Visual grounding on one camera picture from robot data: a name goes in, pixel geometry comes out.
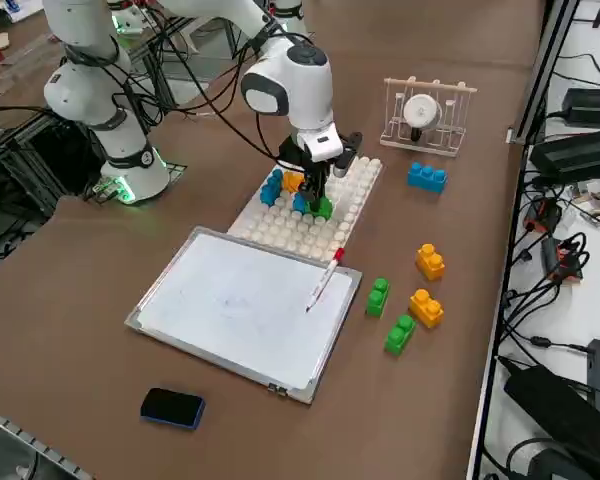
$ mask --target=yellow lego brick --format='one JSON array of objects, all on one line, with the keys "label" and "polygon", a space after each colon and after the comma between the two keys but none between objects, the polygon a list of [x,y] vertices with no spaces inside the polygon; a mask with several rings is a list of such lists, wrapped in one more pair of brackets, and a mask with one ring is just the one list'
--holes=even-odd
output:
[{"label": "yellow lego brick", "polygon": [[426,290],[418,290],[409,299],[409,310],[418,320],[424,323],[427,328],[437,326],[444,315],[442,305],[431,298]]},{"label": "yellow lego brick", "polygon": [[285,172],[282,177],[282,188],[289,193],[297,193],[300,184],[304,182],[304,175],[301,173]]},{"label": "yellow lego brick", "polygon": [[426,243],[418,250],[416,265],[429,280],[437,280],[444,273],[442,255],[436,253],[436,248]]}]

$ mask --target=whiteboard frame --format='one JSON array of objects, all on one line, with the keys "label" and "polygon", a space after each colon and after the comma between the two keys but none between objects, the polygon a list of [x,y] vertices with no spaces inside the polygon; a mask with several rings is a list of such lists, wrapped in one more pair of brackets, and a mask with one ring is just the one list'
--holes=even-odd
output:
[{"label": "whiteboard frame", "polygon": [[302,402],[302,403],[311,404],[311,402],[313,401],[313,399],[315,397],[315,393],[318,388],[318,384],[320,383],[322,374],[324,373],[324,369],[326,367],[327,361],[329,360],[331,352],[333,351],[333,347],[335,346],[336,340],[338,338],[338,334],[340,333],[340,330],[342,329],[344,320],[347,316],[349,308],[351,307],[351,303],[353,302],[353,297],[354,297],[356,291],[358,290],[358,287],[360,286],[360,282],[362,280],[362,273],[357,270],[353,270],[351,268],[345,268],[345,267],[338,267],[336,269],[337,273],[347,275],[348,277],[351,278],[351,285],[347,291],[347,294],[345,296],[345,300],[342,304],[340,312],[338,313],[338,319],[334,325],[334,329],[331,332],[331,335],[329,336],[329,339],[324,346],[324,349],[320,356],[320,361],[318,363],[318,367],[316,368],[316,371],[314,372],[313,378],[309,381],[307,388],[302,389],[302,390],[295,389],[295,388],[286,388],[275,378],[271,378],[267,375],[264,375],[260,372],[255,371],[255,370],[245,368],[242,365],[238,365],[238,364],[231,362],[219,355],[215,355],[211,352],[208,352],[206,350],[198,348],[195,345],[192,345],[190,343],[183,342],[182,340],[171,337],[170,335],[166,335],[164,333],[156,332],[156,331],[153,331],[150,329],[144,329],[142,324],[138,321],[138,317],[139,317],[140,313],[142,312],[143,308],[157,294],[158,288],[164,282],[165,278],[169,275],[170,271],[178,263],[180,258],[187,251],[187,249],[195,242],[196,238],[198,238],[199,236],[202,236],[202,235],[217,237],[217,238],[223,239],[228,242],[237,243],[239,245],[245,245],[245,246],[257,249],[257,250],[262,250],[262,251],[268,252],[272,255],[289,258],[291,260],[296,260],[298,262],[306,263],[308,265],[313,265],[318,268],[324,268],[324,263],[320,262],[318,260],[304,258],[304,257],[301,257],[299,255],[294,255],[289,252],[281,252],[280,250],[275,249],[275,248],[270,248],[270,247],[267,247],[264,245],[256,244],[256,243],[250,242],[248,240],[238,239],[238,238],[232,237],[228,234],[218,233],[218,232],[215,232],[215,231],[205,228],[205,227],[196,227],[193,230],[193,232],[189,235],[187,240],[184,242],[182,247],[180,247],[178,252],[171,259],[171,261],[166,266],[166,268],[162,271],[162,273],[160,274],[158,279],[153,283],[151,288],[149,288],[147,293],[145,293],[145,295],[142,297],[142,299],[140,300],[138,305],[136,305],[136,307],[133,309],[131,314],[129,314],[129,316],[127,317],[127,319],[124,322],[125,325],[131,327],[132,329],[134,329],[137,332],[143,333],[149,337],[153,337],[156,340],[159,340],[168,345],[171,345],[172,347],[175,347],[179,350],[185,351],[185,352],[187,352],[191,355],[194,355],[198,358],[206,360],[207,362],[212,363],[213,365],[217,365],[226,370],[229,370],[231,372],[237,373],[238,375],[241,375],[250,380],[253,380],[254,382],[260,383],[260,384],[266,386],[272,392],[278,393],[282,396],[289,396],[289,397],[291,397],[295,400],[298,400],[299,402]]}]

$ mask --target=green lego brick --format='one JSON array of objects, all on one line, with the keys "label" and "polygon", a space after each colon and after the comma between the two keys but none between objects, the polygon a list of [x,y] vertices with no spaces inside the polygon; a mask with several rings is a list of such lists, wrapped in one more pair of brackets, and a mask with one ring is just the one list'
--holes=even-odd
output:
[{"label": "green lego brick", "polygon": [[329,220],[333,215],[333,204],[327,197],[320,199],[320,208],[317,211],[310,210],[311,215],[314,217],[323,217],[325,220]]},{"label": "green lego brick", "polygon": [[394,355],[400,355],[416,330],[416,322],[409,315],[401,315],[398,323],[387,335],[384,349]]},{"label": "green lego brick", "polygon": [[384,311],[389,296],[389,282],[384,278],[377,278],[373,283],[373,290],[367,299],[367,313],[374,317],[380,317]]}]

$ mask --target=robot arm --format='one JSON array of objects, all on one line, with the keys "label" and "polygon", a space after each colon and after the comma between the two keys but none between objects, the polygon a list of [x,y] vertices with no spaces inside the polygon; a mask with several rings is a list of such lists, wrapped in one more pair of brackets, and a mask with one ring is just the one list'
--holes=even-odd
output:
[{"label": "robot arm", "polygon": [[[319,200],[331,166],[337,176],[344,176],[361,141],[360,134],[345,139],[336,129],[326,55],[301,35],[286,32],[253,0],[159,1],[182,17],[225,18],[251,39],[261,55],[242,79],[243,97],[262,115],[289,118],[292,135],[280,146],[279,159],[305,170],[301,191],[308,201]],[[140,185],[131,188],[134,201],[158,194],[168,184],[168,172],[155,159],[133,112],[112,99],[123,93],[119,84],[126,80],[130,62],[112,41],[114,30],[106,3],[43,0],[43,7],[53,33],[68,45],[68,53],[74,52],[45,86],[50,107],[92,129],[109,156],[104,167],[107,175],[121,178],[126,186]],[[91,65],[80,53],[109,63]]]}]

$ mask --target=white baseplate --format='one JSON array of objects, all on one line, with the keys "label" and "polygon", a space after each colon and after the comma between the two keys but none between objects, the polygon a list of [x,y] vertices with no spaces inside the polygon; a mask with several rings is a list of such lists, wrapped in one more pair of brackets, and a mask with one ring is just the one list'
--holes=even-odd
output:
[{"label": "white baseplate", "polygon": [[[275,167],[285,172],[284,168]],[[328,221],[294,212],[293,196],[284,189],[274,206],[260,201],[264,179],[249,203],[229,228],[229,235],[268,245],[282,251],[328,262],[340,247],[344,247],[375,184],[382,162],[374,158],[356,157],[344,178],[329,176],[327,198],[333,203]]]}]

